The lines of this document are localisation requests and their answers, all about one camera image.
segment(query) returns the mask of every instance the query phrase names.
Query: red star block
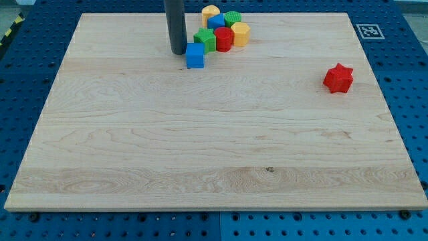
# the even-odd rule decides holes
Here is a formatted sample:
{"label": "red star block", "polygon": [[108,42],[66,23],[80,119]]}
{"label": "red star block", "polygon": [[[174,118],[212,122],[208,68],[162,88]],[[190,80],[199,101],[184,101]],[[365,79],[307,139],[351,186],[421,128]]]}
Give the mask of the red star block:
{"label": "red star block", "polygon": [[354,78],[352,77],[352,68],[344,67],[337,64],[333,69],[327,71],[323,84],[327,85],[330,93],[343,92],[347,93]]}

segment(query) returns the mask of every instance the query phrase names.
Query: yellow and black striped tape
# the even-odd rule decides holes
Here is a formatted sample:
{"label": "yellow and black striped tape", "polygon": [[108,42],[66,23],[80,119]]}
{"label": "yellow and black striped tape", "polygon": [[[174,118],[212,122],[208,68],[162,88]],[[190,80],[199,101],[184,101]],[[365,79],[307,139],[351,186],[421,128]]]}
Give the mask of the yellow and black striped tape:
{"label": "yellow and black striped tape", "polygon": [[15,38],[19,28],[21,28],[22,23],[25,18],[22,13],[16,17],[15,21],[12,23],[12,26],[6,31],[5,35],[1,38],[0,41],[0,60],[6,54],[7,49],[9,48],[13,38]]}

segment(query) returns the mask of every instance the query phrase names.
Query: yellow hexagonal block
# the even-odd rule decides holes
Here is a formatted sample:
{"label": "yellow hexagonal block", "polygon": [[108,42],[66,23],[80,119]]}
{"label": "yellow hexagonal block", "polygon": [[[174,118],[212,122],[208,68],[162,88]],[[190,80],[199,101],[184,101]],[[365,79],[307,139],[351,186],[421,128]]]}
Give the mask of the yellow hexagonal block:
{"label": "yellow hexagonal block", "polygon": [[220,14],[220,9],[214,5],[206,6],[202,9],[202,26],[207,27],[207,20],[210,17]]}
{"label": "yellow hexagonal block", "polygon": [[249,33],[251,28],[246,23],[237,22],[231,27],[235,36],[233,37],[233,45],[243,47],[249,41]]}

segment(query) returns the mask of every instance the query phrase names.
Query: red block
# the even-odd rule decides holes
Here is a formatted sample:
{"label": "red block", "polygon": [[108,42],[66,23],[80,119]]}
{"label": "red block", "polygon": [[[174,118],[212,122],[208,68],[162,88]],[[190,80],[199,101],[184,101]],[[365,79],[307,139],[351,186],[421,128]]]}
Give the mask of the red block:
{"label": "red block", "polygon": [[214,31],[214,35],[217,38],[217,51],[227,52],[232,48],[233,43],[233,31],[228,27],[218,27]]}
{"label": "red block", "polygon": [[323,81],[330,93],[343,92],[347,93],[354,78],[352,77],[352,68],[344,67],[337,64],[336,67],[329,69]]}

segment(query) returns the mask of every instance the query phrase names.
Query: wooden board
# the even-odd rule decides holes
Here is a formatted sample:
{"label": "wooden board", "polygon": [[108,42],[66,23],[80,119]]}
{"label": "wooden board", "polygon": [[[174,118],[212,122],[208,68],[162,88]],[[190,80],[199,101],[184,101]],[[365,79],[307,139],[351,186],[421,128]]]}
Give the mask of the wooden board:
{"label": "wooden board", "polygon": [[[348,16],[243,19],[249,45],[198,70],[171,53],[163,14],[83,14],[5,208],[426,208]],[[322,85],[338,62],[347,94]]]}

